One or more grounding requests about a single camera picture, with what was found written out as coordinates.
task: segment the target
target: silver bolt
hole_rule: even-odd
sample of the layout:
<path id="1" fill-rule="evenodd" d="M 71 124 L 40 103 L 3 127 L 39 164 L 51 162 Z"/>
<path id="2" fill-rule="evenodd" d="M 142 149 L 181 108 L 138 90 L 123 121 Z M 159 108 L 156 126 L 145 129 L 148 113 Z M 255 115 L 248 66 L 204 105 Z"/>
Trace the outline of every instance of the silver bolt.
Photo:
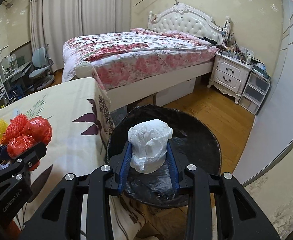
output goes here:
<path id="1" fill-rule="evenodd" d="M 111 169 L 111 167 L 109 165 L 103 165 L 101 167 L 101 171 L 109 171 Z"/>
<path id="2" fill-rule="evenodd" d="M 189 164 L 187 166 L 187 168 L 188 168 L 189 171 L 195 171 L 197 169 L 197 166 L 195 166 L 194 164 Z"/>
<path id="3" fill-rule="evenodd" d="M 69 174 L 67 174 L 67 175 L 65 176 L 65 179 L 66 179 L 66 180 L 72 180 L 72 179 L 74 179 L 74 175 L 73 175 L 72 173 L 69 173 Z"/>
<path id="4" fill-rule="evenodd" d="M 232 179 L 232 174 L 230 172 L 226 172 L 223 174 L 223 176 L 226 178 L 226 179 Z"/>

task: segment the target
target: bottle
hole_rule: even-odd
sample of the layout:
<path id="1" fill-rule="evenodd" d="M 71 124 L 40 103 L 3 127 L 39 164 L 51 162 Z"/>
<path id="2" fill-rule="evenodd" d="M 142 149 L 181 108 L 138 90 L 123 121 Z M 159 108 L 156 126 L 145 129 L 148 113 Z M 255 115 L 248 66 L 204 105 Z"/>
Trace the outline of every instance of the bottle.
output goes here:
<path id="1" fill-rule="evenodd" d="M 247 61 L 245 62 L 246 64 L 250 65 L 251 63 L 251 54 L 248 55 Z"/>

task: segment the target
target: tufted headboard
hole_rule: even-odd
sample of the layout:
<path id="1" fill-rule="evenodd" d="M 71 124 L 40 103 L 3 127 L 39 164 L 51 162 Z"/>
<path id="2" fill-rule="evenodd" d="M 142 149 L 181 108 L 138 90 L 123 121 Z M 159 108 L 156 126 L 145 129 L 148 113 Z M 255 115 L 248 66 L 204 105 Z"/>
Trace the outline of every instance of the tufted headboard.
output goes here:
<path id="1" fill-rule="evenodd" d="M 157 33 L 179 31 L 222 43 L 222 28 L 214 23 L 213 18 L 184 3 L 178 3 L 158 14 L 155 20 L 149 21 L 149 29 Z"/>

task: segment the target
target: white storage box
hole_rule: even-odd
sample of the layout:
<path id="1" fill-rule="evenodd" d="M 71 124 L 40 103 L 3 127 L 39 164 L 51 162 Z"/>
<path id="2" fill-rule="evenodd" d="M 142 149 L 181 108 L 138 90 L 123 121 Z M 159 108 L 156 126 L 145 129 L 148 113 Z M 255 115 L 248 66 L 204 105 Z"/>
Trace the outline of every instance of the white storage box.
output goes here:
<path id="1" fill-rule="evenodd" d="M 195 82 L 196 82 L 196 79 L 193 78 L 158 92 L 156 105 L 164 106 L 179 98 L 182 98 L 188 94 L 191 94 L 193 92 Z"/>

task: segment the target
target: trash can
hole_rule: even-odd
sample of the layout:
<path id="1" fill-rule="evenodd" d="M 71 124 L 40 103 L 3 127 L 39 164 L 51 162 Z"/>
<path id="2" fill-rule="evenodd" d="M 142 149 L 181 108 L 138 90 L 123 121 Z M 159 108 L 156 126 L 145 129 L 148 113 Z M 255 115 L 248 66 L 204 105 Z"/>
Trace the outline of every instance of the trash can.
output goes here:
<path id="1" fill-rule="evenodd" d="M 116 126 L 108 142 L 106 162 L 112 156 L 121 154 L 131 127 L 152 119 L 160 119 L 173 129 L 174 147 L 185 154 L 190 163 L 208 173 L 220 174 L 221 149 L 209 128 L 182 111 L 154 105 L 134 108 Z M 189 198 L 188 195 L 174 194 L 166 162 L 150 174 L 139 173 L 130 167 L 124 194 L 141 203 L 162 209 L 186 206 Z"/>

